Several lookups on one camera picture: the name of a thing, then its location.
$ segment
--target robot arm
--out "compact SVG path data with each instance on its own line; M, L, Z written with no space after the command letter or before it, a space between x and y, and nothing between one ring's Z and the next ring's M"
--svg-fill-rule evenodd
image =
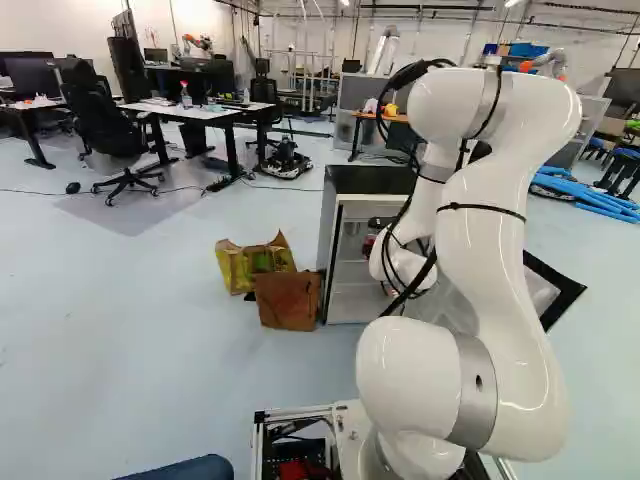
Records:
M365 329L356 379L371 441L405 479L448 478L462 447L549 458L564 443L568 407L525 283L526 199L538 167L576 132L580 100L545 77L446 68L416 81L408 116L429 145L395 234L399 243L434 235L439 270L472 305L478 329L463 335L399 316ZM451 175L456 142L472 137L492 153ZM444 184L432 181L445 170Z
M533 60L528 60L520 64L520 71L527 73L533 67L542 67L543 65L552 64L551 75L553 78L565 81L567 79L567 54L563 48L551 50Z
M193 45L213 57L213 43L211 38L206 35L200 35L200 39L196 39L193 35L185 33L182 36L182 43L184 44L184 54L187 56L191 53L191 45Z

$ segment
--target white wall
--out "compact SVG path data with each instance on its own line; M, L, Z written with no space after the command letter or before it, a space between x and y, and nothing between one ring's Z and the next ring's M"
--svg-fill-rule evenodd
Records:
M148 32L157 33L158 47L175 43L170 0L130 0L140 47L153 47ZM233 49L229 7L212 0L173 0L179 45L191 33L207 34L216 52ZM52 51L56 57L74 53L91 58L114 91L119 91L107 37L113 35L111 19L123 10L121 0L0 0L5 14L0 28L0 50Z
M0 50L52 51L91 58L117 91L107 37L120 0L0 0Z
M281 2L267 3L266 8L272 11L278 8ZM418 2L407 0L404 3ZM473 3L460 0L460 4ZM563 3L592 3L579 0L565 0ZM495 12L482 12L479 15L483 20L499 20L504 18L505 11L502 8L502 1L488 0L485 5L497 7ZM612 0L607 4L609 8L620 9L632 9L636 10L640 8L637 0ZM508 19L510 21L519 21L522 17L524 9L524 3L516 6L508 12ZM331 15L334 13L333 6L323 7L325 15ZM309 32L309 49L316 52L320 52L322 48L322 36L323 32L327 30L327 26L322 24L317 19L308 20L308 29L305 30L300 15L300 9L280 7L281 13L296 14L298 18L279 18L276 20L276 36L275 47L278 49L286 48L287 45L295 40L296 47L298 49L303 48L304 33ZM315 9L308 7L309 14L316 14ZM345 14L351 15L353 7L346 9ZM368 15L370 12L364 9L363 15ZM376 15L391 15L398 13L398 11L381 10ZM403 11L400 12L403 15L410 15L413 12ZM394 24L401 32L400 48L396 59L396 64L401 66L406 64L416 57L422 58L434 58L434 57L447 57L456 63L460 62L464 51L464 44L467 35L470 33L470 20L471 16L468 12L463 11L439 11L438 15L465 17L466 20L444 20L439 19L436 16L435 19L431 18L432 10L426 11L424 19L421 25L421 33L416 42L416 19L391 19L391 18L376 18L373 21L373 25L370 26L371 20L362 18L358 25L358 34L355 40L355 55L354 58L364 60L367 52L367 38L369 38L368 48L369 56L375 50L376 43L380 36L380 33L387 25ZM602 12L590 12L582 10L566 10L543 7L540 5L534 5L529 8L527 15L535 15L535 21L540 23L554 23L554 24L568 24L579 25L585 27L601 28L601 29L622 29L624 27L629 28L633 23L633 17L630 15L619 14L607 14ZM328 25L332 25L333 20L328 20ZM353 33L354 26L351 18L339 18L336 21L336 42L335 42L335 54L338 56L337 66L341 65L343 58L352 58L353 51ZM496 42L498 40L498 34L501 29L500 23L490 23L486 21L478 21L471 31L471 41L468 48L468 53L465 57L465 64L473 64L480 55L484 44L487 42ZM516 36L518 25L506 24L502 32L502 41L526 41L533 42L540 45L549 45L552 47L563 47L569 54L569 83L574 86L580 86L587 81L591 80L596 75L601 75L606 71L609 71L613 66L620 49L622 48L625 37L623 35L612 35L606 33L597 32L581 32L575 30L566 30L558 28L546 28L537 26L524 26L520 29L519 34ZM268 28L268 32L263 30L262 41L263 45L271 45L271 28ZM624 54L620 60L620 67L627 67L629 60L633 54L633 50L637 45L639 37L632 37L628 46L626 47ZM640 67L640 55L634 62L635 67Z

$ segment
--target black office chair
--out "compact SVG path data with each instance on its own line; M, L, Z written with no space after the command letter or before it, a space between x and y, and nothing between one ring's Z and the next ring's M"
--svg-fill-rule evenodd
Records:
M149 150L144 125L135 125L118 109L106 78L96 75L88 62L83 60L72 68L61 70L60 76L62 94L75 115L73 125L84 144L84 152L79 157L85 159L95 150L109 156L110 160L128 165L117 177L94 183L91 190L97 193L100 187L116 185L105 200L108 206L113 206L113 198L127 186L138 185L157 196L158 187L143 179L163 181L162 173L134 173L129 169Z
M272 110L271 116L267 119L266 123L268 125L273 126L282 121L282 119L284 118L284 108L282 102L280 101L280 97L278 97L278 84L274 79L264 76L252 78L249 95L252 102L272 103L276 105L276 108ZM289 130L291 131L291 139L293 139L291 118L288 118L288 120ZM272 147L278 148L278 146L280 145L280 141L268 138L267 131L269 130L270 128L267 126L267 128L265 128L265 143L267 145L271 145ZM248 147L249 145L256 145L257 143L257 140L246 142L246 146Z

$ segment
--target gray floor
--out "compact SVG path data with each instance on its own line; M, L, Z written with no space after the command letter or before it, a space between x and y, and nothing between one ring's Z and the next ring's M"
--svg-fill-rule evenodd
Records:
M175 125L165 132L179 143ZM237 134L250 165L244 140L255 132ZM224 156L222 133L208 135ZM80 168L68 141L49 140L54 171L26 166L23 141L0 140L0 188L58 192L99 178ZM281 229L298 266L314 267L323 168L348 153L332 151L330 139L296 140L315 169L284 186L316 191L239 183L204 198L131 192L112 210L91 195L0 192L1 478L106 479L213 452L244 479L254 410L357 395L361 327L263 329L255 304L226 293L213 253L221 238L262 243ZM588 164L575 172L600 176ZM213 177L181 162L165 188ZM570 441L555 459L516 471L629 478L640 428L638 227L538 198L528 217L532 253L589 289L551 333L572 398Z

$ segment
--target standing desk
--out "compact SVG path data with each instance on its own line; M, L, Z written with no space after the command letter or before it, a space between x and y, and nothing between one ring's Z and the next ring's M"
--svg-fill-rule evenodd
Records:
M167 119L181 123L196 123L203 124L206 127L223 129L227 147L229 173L232 178L237 178L242 172L240 170L240 164L238 163L233 124L256 122L258 130L258 160L263 162L265 160L265 125L275 105L251 102L247 108L224 106L224 110L220 112L210 112L199 107L183 108L177 105L165 107L144 102L129 103L119 105L119 107L123 110L151 114L149 115L149 122L151 123L153 138L157 148L159 164L145 167L145 170L150 170L157 166L169 165L171 163L167 154L164 136L162 135L162 128L160 127L160 119Z

